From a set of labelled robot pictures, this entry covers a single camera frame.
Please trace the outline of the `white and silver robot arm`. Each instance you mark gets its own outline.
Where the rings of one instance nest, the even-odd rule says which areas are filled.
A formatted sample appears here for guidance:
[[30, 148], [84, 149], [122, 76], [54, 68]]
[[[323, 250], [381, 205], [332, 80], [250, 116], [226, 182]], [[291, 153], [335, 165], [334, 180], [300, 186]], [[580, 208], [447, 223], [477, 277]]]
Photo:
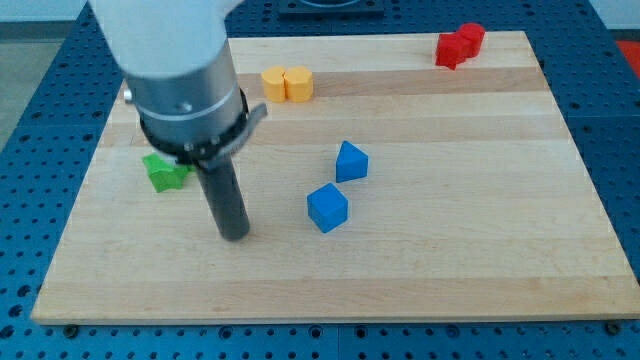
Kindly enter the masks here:
[[242, 0], [91, 0], [149, 143], [214, 168], [247, 142], [267, 107], [249, 108], [225, 19]]

